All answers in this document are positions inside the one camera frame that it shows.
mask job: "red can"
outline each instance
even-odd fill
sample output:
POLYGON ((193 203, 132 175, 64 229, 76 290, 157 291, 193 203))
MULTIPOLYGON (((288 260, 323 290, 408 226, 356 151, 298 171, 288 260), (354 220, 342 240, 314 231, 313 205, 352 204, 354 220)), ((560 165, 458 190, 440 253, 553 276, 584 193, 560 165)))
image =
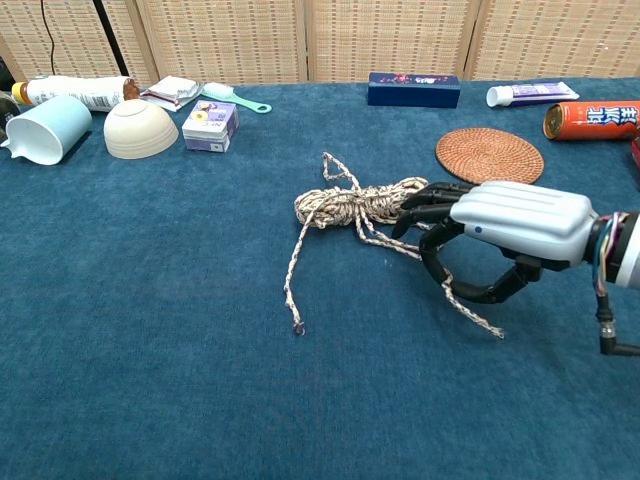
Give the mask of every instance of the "red can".
POLYGON ((562 102, 544 116, 551 140, 629 140, 637 133, 640 101, 562 102))

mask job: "white rope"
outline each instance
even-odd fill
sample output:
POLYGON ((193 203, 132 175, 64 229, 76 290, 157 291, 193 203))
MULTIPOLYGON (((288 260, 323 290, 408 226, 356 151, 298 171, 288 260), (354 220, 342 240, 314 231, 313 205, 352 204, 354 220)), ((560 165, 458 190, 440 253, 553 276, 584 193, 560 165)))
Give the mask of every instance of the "white rope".
MULTIPOLYGON (((291 260, 289 261, 284 291, 287 298, 286 305, 293 314, 294 331, 299 335, 304 335, 305 328, 304 322, 300 318, 300 312, 293 300, 291 278, 293 277, 293 270, 298 262, 302 241, 309 227, 325 228, 332 225, 347 226, 355 222, 358 236, 363 242, 379 247, 391 248, 398 253, 417 260, 421 259, 417 246, 408 245, 404 242, 389 238, 384 233, 376 230, 371 220, 383 224, 394 224, 400 216, 400 213, 402 213, 400 205, 409 196, 419 192, 428 185, 428 182, 424 178, 409 177, 395 185, 361 188, 358 179, 349 169, 329 153, 325 152, 323 154, 323 164, 323 175, 327 181, 346 178, 351 182, 351 188, 347 190, 334 187, 326 190, 311 190, 296 198, 295 212, 303 226, 295 248, 293 249, 291 260), (340 173, 335 175, 330 174, 330 163, 335 164, 340 169, 340 173), (362 224, 366 226, 368 232, 373 237, 367 237, 362 224)), ((429 227, 424 224, 417 224, 417 226, 423 230, 429 229, 429 227)), ((473 313, 456 300, 451 290, 453 276, 449 271, 447 271, 447 274, 448 277, 441 286, 451 305, 462 315, 487 329, 493 335, 504 338, 501 328, 491 326, 484 318, 473 313)))

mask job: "blue box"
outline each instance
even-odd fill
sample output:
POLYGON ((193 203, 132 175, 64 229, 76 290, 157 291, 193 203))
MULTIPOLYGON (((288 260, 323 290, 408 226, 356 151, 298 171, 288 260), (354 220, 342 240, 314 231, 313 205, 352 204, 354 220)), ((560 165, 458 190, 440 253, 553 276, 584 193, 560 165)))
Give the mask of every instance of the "blue box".
POLYGON ((455 75, 369 74, 369 105, 456 108, 459 98, 460 81, 455 75))

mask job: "purple and white box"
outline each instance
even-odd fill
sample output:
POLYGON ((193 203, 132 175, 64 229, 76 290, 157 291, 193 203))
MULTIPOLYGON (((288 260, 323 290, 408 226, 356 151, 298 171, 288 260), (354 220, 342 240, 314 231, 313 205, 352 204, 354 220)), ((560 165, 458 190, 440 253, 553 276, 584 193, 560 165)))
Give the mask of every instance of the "purple and white box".
POLYGON ((238 130, 238 109, 233 103, 198 100, 182 125, 188 150, 226 152, 238 130))

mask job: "bottle cap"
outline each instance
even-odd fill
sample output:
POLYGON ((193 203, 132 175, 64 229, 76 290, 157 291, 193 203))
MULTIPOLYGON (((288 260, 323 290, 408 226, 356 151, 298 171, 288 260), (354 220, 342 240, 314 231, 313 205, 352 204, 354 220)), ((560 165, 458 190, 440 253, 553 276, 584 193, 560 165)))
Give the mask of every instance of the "bottle cap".
POLYGON ((508 107, 513 101, 513 90, 511 87, 491 87, 487 92, 487 105, 495 107, 500 105, 508 107))
POLYGON ((23 85, 24 82, 14 83, 11 87, 11 95, 13 95, 16 102, 22 103, 23 105, 29 105, 29 102, 27 102, 27 100, 22 96, 23 85))

